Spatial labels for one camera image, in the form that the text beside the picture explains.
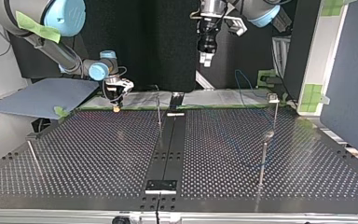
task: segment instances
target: black panel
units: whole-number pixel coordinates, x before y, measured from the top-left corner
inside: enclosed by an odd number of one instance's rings
[[[310,55],[321,0],[298,0],[296,20],[287,57],[284,82],[290,94],[298,99]]]
[[[188,16],[198,1],[86,0],[82,31],[91,58],[113,49],[137,88],[158,84],[168,91],[195,86],[196,22]]]
[[[9,36],[22,77],[43,78],[62,75],[58,65],[28,41],[14,35]]]
[[[327,97],[322,123],[358,149],[358,1],[348,8]]]

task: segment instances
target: metal base plate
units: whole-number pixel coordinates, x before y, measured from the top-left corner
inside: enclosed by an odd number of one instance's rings
[[[0,161],[0,208],[192,213],[358,214],[358,160],[281,108],[79,112]],[[146,195],[149,180],[177,181]]]
[[[155,111],[79,112],[0,161],[0,208],[139,210],[158,139]]]
[[[171,151],[184,159],[168,163],[165,175],[180,179],[174,210],[358,214],[358,160],[291,109],[278,114],[260,188],[263,137],[272,130],[273,113],[186,111],[173,135],[182,139],[172,140],[182,145]]]

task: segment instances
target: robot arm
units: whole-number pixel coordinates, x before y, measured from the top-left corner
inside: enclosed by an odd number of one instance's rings
[[[133,88],[133,83],[121,78],[118,73],[117,57],[112,50],[101,52],[101,59],[82,60],[63,43],[55,43],[32,32],[19,28],[16,11],[34,21],[57,28],[62,36],[77,35],[86,19],[83,0],[0,0],[0,23],[13,35],[22,37],[36,49],[41,50],[60,68],[73,75],[90,76],[103,82],[103,92],[115,107],[120,107],[123,97]]]
[[[280,13],[285,15],[280,2],[281,0],[201,0],[198,18],[200,19],[198,30],[200,63],[205,67],[211,66],[212,58],[217,52],[216,36],[220,32],[223,21],[227,22],[229,31],[234,35],[241,36],[246,32],[247,28],[242,18],[227,15],[231,9],[237,9],[255,26],[264,27]]]

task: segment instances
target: black bracket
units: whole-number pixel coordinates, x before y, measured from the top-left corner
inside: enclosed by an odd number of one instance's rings
[[[176,194],[176,180],[149,180],[146,194]]]

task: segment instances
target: metal rod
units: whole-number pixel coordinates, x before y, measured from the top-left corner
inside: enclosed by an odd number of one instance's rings
[[[275,132],[275,127],[276,127],[277,117],[278,117],[278,107],[279,107],[279,102],[277,103],[277,105],[276,105],[276,107],[275,107],[275,115],[274,115],[274,132]]]
[[[158,125],[161,128],[161,110],[160,110],[160,106],[159,106],[159,88],[156,85],[156,89],[157,89],[157,111],[158,111]]]
[[[39,164],[39,159],[36,157],[36,153],[34,152],[34,147],[32,146],[32,142],[30,140],[28,140],[27,143],[28,143],[28,146],[31,149],[31,153],[32,153],[32,155],[34,157],[34,161],[36,162],[36,166],[37,166],[37,169],[39,170],[39,174],[43,178],[43,172],[42,172],[42,169],[41,169],[40,164]]]
[[[266,157],[267,157],[267,142],[263,144],[263,156],[261,158],[261,169],[260,169],[260,179],[258,182],[259,187],[263,186],[263,178],[264,178],[264,168],[266,166]]]
[[[31,141],[27,141],[27,143],[28,143],[28,146],[29,146],[30,149],[31,149],[31,153],[32,153],[34,159],[35,159],[36,161],[38,161],[38,159],[37,159],[37,157],[36,157],[36,154],[34,153],[34,147],[32,146],[32,142],[31,142]]]

